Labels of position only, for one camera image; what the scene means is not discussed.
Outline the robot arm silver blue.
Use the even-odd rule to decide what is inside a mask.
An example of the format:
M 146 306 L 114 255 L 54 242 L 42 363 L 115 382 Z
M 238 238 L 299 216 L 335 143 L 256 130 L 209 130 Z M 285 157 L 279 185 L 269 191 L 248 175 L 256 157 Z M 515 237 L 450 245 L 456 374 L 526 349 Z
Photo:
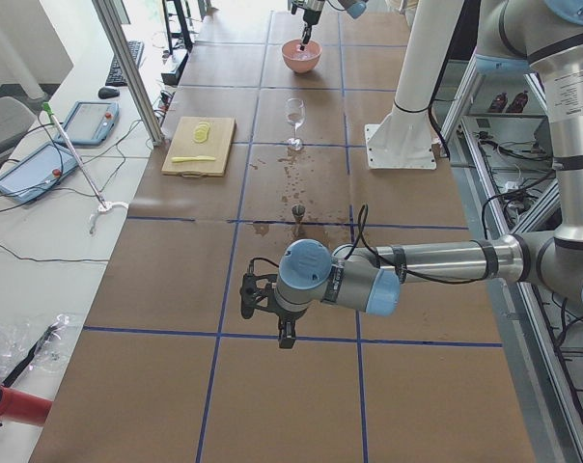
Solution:
M 298 10 L 303 11 L 303 31 L 299 45 L 300 50 L 304 50 L 310 42 L 312 29 L 319 23 L 325 4 L 326 1 L 322 0 L 291 1 L 291 14 L 296 14 Z M 338 4 L 339 7 L 334 6 L 334 9 L 347 13 L 353 19 L 357 19 L 367 9 L 366 1 L 339 0 Z
M 500 278 L 544 286 L 583 306 L 583 1 L 485 1 L 478 62 L 526 68 L 543 83 L 562 212 L 554 231 L 404 246 L 301 239 L 282 256 L 268 306 L 278 341 L 290 348 L 295 322 L 313 301 L 388 315 L 401 286 L 425 280 L 464 285 Z

